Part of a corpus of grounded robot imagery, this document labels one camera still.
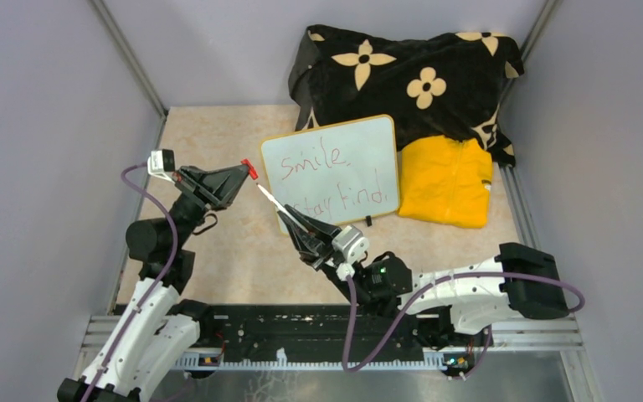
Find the red marker cap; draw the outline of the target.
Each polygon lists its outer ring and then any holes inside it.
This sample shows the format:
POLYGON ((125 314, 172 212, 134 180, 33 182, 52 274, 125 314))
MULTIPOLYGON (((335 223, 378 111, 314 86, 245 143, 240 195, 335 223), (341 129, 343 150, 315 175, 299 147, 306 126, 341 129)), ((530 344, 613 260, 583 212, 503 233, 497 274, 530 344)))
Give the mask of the red marker cap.
POLYGON ((253 166, 253 164, 251 163, 251 161, 246 158, 246 159, 241 160, 240 162, 247 167, 249 177, 253 181, 256 181, 259 178, 259 174, 257 173, 257 171, 256 171, 255 167, 253 166))

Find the whiteboard with yellow rim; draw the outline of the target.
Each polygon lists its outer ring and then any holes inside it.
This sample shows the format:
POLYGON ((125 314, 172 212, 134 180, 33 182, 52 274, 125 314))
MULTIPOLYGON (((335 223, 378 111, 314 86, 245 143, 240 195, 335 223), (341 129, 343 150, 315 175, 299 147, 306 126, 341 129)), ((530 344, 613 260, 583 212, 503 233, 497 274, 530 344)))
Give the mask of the whiteboard with yellow rim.
POLYGON ((314 219, 345 224, 399 208, 395 127, 389 115, 270 137, 260 152, 272 196, 314 219))

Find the red capped marker pen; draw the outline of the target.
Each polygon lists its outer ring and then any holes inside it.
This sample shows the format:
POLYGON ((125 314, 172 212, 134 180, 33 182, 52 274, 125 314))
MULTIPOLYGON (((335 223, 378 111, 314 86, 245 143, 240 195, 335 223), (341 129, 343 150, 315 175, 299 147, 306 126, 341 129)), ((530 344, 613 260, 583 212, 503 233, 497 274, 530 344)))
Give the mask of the red capped marker pen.
POLYGON ((272 193, 270 193, 264 186, 259 183, 257 183, 256 186, 263 193, 263 195, 275 206, 277 212, 279 212, 283 216, 286 216, 290 220, 296 221, 295 216, 291 214, 287 210, 287 208, 274 197, 272 193))

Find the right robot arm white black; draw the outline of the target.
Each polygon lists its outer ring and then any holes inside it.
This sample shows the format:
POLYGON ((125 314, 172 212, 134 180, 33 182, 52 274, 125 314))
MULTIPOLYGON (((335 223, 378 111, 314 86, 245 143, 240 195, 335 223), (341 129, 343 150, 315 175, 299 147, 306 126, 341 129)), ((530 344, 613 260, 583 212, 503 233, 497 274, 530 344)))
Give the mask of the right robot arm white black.
POLYGON ((387 251, 369 264, 369 240, 358 228, 339 227, 302 214, 290 205, 277 212, 300 259, 329 281, 356 308, 369 315, 401 317, 441 307, 448 315, 438 334, 449 345, 495 322, 524 317, 553 320, 569 314, 552 255, 519 243, 461 268, 413 273, 387 251))

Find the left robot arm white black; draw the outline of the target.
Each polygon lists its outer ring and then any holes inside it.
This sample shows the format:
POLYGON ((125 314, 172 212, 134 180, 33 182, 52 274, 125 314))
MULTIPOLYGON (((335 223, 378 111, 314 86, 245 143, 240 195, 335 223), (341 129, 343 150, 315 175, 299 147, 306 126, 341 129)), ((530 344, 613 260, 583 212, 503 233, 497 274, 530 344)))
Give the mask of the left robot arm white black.
POLYGON ((217 334, 211 307, 182 299, 193 273, 195 254, 183 247, 199 226, 227 209, 247 178, 257 174, 248 161, 205 171, 194 166, 155 167, 179 195, 170 208, 144 188, 136 191, 162 211, 157 219, 137 220, 126 231, 129 257, 141 262, 134 293, 115 329, 77 379, 66 378, 59 401, 149 401, 185 350, 205 347, 217 334))

